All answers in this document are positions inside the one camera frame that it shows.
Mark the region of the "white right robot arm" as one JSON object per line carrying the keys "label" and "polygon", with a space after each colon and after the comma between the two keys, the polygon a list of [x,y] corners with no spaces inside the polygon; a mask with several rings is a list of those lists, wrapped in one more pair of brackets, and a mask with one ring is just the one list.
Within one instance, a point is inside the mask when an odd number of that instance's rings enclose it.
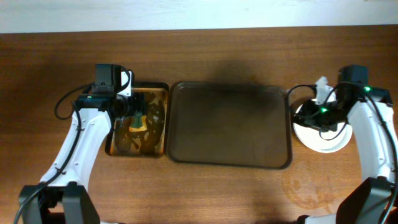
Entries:
{"label": "white right robot arm", "polygon": [[314,97],[290,110],[294,131],[314,151],[331,153],[354,135],[362,183],[336,213],[302,215],[297,223],[395,223],[397,221],[397,135],[389,91],[369,85],[369,70],[361,65],[340,69],[331,87],[325,77],[309,85]]}

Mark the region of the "green and yellow sponge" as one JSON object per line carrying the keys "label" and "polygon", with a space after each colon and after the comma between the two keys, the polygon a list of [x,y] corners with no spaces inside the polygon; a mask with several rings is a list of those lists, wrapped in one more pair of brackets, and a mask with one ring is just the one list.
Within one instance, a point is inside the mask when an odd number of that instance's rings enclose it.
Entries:
{"label": "green and yellow sponge", "polygon": [[143,112],[135,112],[129,126],[130,132],[142,132],[147,130],[147,116]]}

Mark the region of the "white plate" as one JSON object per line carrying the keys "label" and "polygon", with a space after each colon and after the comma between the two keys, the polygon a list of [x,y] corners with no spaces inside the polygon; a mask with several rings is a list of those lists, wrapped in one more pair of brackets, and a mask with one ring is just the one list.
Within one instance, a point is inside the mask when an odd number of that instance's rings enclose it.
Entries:
{"label": "white plate", "polygon": [[324,154],[337,152],[344,148],[353,135],[352,127],[346,123],[338,123],[337,131],[324,133],[297,123],[293,123],[293,130],[303,145]]}

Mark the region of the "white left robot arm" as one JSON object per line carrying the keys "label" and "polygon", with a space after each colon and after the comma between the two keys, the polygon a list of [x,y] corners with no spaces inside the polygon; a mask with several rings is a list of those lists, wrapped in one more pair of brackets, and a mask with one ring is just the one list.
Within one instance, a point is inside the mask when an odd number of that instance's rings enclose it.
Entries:
{"label": "white left robot arm", "polygon": [[101,223],[88,194],[91,171],[115,123],[138,109],[132,94],[135,74],[122,65],[97,64],[95,80],[77,87],[68,134],[48,171],[36,185],[23,186],[18,223]]}

